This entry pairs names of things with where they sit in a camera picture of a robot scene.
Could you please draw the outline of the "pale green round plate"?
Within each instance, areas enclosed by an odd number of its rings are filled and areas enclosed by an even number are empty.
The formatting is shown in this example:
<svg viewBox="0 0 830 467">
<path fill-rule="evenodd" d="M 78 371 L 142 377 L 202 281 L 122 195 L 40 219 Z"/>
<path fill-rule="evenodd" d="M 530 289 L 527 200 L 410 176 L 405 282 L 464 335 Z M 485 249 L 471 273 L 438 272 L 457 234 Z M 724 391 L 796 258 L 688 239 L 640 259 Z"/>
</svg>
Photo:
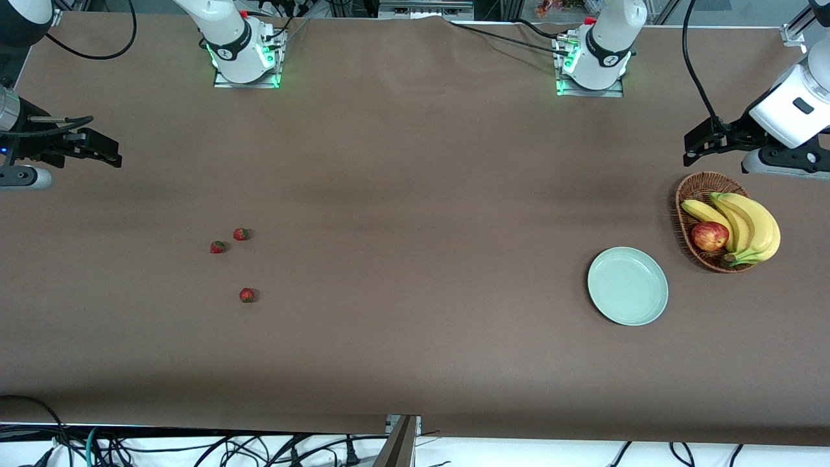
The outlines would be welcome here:
<svg viewBox="0 0 830 467">
<path fill-rule="evenodd" d="M 644 326 L 666 309 L 667 277 L 656 261 L 632 247 L 613 247 L 593 258 L 587 290 L 594 307 L 623 326 Z"/>
</svg>

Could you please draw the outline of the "brown wicker basket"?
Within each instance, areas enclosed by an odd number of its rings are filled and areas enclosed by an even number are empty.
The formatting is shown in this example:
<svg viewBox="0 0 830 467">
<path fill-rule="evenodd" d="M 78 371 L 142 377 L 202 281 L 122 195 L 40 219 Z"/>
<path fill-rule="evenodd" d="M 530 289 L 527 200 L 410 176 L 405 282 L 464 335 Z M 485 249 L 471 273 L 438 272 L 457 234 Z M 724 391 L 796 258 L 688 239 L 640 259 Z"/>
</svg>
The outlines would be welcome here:
<svg viewBox="0 0 830 467">
<path fill-rule="evenodd" d="M 676 186 L 676 191 L 670 198 L 670 212 L 672 213 L 672 225 L 675 237 L 684 254 L 693 260 L 697 266 L 709 272 L 717 273 L 739 273 L 747 272 L 755 268 L 755 264 L 736 264 L 733 266 L 730 257 L 730 247 L 734 245 L 732 237 L 723 248 L 714 251 L 705 251 L 698 248 L 694 241 L 694 226 L 700 224 L 700 219 L 687 212 L 682 204 L 688 199 L 699 201 L 709 206 L 715 212 L 720 213 L 717 205 L 709 196 L 713 192 L 735 193 L 745 198 L 751 198 L 750 193 L 736 180 L 714 171 L 702 171 L 687 175 L 682 178 Z"/>
</svg>

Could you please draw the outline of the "small yellow banana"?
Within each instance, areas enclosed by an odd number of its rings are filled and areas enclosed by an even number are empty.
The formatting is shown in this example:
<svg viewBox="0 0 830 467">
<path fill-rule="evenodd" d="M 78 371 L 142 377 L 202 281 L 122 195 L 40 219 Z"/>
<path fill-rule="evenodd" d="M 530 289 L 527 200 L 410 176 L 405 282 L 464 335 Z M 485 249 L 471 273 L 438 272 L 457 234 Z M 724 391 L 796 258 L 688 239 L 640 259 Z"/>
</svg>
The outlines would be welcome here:
<svg viewBox="0 0 830 467">
<path fill-rule="evenodd" d="M 698 222 L 705 222 L 705 221 L 714 221 L 718 222 L 719 224 L 726 225 L 729 228 L 729 222 L 726 221 L 723 215 L 721 215 L 718 210 L 712 208 L 708 204 L 703 203 L 702 201 L 696 199 L 687 199 L 681 203 L 681 208 L 684 210 L 688 215 L 693 216 L 693 218 L 697 219 Z"/>
</svg>

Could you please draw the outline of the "red apple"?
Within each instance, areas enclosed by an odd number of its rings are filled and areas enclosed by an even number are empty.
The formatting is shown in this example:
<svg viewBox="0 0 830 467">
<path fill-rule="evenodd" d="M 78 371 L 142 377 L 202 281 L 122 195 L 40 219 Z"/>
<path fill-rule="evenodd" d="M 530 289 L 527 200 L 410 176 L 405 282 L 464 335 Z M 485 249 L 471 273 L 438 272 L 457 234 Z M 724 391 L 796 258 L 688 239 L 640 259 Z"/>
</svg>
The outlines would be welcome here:
<svg viewBox="0 0 830 467">
<path fill-rule="evenodd" d="M 691 231 L 693 245 L 704 252 L 715 252 L 726 248 L 731 233 L 726 225 L 714 221 L 699 222 Z"/>
</svg>

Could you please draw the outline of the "large yellow banana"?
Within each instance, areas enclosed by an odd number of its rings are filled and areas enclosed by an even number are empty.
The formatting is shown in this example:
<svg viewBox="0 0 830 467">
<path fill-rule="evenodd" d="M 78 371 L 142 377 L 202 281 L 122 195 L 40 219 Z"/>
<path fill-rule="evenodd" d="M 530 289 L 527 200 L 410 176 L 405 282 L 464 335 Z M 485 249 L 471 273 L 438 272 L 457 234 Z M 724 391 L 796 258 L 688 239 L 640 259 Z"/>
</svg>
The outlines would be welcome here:
<svg viewBox="0 0 830 467">
<path fill-rule="evenodd" d="M 726 255 L 730 268 L 765 262 L 776 254 L 781 242 L 781 233 L 776 219 L 759 202 L 735 193 L 720 193 L 718 201 L 741 215 L 752 231 L 749 248 L 738 254 Z"/>
</svg>

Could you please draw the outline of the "colourful toy pile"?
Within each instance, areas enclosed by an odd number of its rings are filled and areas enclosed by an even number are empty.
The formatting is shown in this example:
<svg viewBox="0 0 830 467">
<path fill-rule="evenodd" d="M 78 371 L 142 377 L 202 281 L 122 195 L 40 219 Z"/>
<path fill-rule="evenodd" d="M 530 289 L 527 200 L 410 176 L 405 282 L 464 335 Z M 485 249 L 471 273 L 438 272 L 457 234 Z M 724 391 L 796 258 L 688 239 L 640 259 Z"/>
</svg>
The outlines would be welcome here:
<svg viewBox="0 0 830 467">
<path fill-rule="evenodd" d="M 537 18 L 546 18 L 551 12 L 584 12 L 584 0 L 536 0 Z"/>
</svg>

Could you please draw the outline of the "brown table cover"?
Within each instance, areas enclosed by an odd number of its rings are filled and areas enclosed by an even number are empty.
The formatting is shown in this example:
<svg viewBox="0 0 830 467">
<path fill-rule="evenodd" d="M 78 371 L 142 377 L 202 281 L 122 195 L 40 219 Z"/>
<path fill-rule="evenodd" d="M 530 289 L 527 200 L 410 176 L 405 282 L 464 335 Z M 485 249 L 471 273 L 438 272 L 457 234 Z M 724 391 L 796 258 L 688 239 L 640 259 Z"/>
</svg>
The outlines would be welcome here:
<svg viewBox="0 0 830 467">
<path fill-rule="evenodd" d="M 69 424 L 380 433 L 411 413 L 445 437 L 827 446 L 830 182 L 739 153 L 685 167 L 706 113 L 681 34 L 636 48 L 602 99 L 442 18 L 310 21 L 270 90 L 214 88 L 186 16 L 140 16 L 113 61 L 35 45 L 20 95 L 94 115 L 123 166 L 0 192 L 0 394 Z M 702 171 L 776 219 L 773 257 L 684 254 L 670 198 Z M 664 271 L 654 322 L 594 307 L 613 247 Z"/>
</svg>

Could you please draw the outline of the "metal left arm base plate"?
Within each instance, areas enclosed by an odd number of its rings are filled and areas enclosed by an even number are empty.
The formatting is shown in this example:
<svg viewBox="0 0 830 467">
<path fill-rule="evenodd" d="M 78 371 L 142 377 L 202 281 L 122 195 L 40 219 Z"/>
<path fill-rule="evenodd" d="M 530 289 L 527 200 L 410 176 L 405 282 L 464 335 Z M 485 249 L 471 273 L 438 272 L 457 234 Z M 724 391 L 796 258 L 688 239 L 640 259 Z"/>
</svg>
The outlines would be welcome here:
<svg viewBox="0 0 830 467">
<path fill-rule="evenodd" d="M 622 77 L 617 78 L 610 88 L 591 90 L 578 85 L 573 77 L 566 73 L 566 65 L 570 65 L 578 53 L 577 36 L 572 35 L 572 32 L 576 32 L 576 30 L 568 30 L 566 34 L 557 34 L 551 40 L 552 49 L 567 53 L 566 55 L 554 54 L 556 94 L 559 97 L 622 98 L 624 95 Z"/>
</svg>

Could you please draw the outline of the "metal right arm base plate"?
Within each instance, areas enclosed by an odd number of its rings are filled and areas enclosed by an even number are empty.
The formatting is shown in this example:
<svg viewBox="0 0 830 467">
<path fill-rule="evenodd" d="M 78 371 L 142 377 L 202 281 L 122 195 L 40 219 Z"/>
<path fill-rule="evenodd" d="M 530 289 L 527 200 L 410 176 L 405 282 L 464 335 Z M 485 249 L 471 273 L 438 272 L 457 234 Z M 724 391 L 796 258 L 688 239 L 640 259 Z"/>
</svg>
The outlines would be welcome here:
<svg viewBox="0 0 830 467">
<path fill-rule="evenodd" d="M 212 56 L 214 88 L 278 89 L 287 50 L 287 32 L 280 30 L 267 38 L 268 41 L 245 50 L 249 59 L 234 61 L 232 66 L 219 66 L 219 59 Z"/>
</svg>

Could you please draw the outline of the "grey metal rail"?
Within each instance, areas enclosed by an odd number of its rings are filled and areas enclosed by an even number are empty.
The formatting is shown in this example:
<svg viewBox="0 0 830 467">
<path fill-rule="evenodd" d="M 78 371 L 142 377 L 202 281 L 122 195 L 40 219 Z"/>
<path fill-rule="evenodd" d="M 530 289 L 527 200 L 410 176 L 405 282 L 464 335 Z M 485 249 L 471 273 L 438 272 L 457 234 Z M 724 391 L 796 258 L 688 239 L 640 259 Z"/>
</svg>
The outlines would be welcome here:
<svg viewBox="0 0 830 467">
<path fill-rule="evenodd" d="M 443 17 L 449 21 L 474 21 L 473 0 L 379 0 L 379 19 Z"/>
</svg>

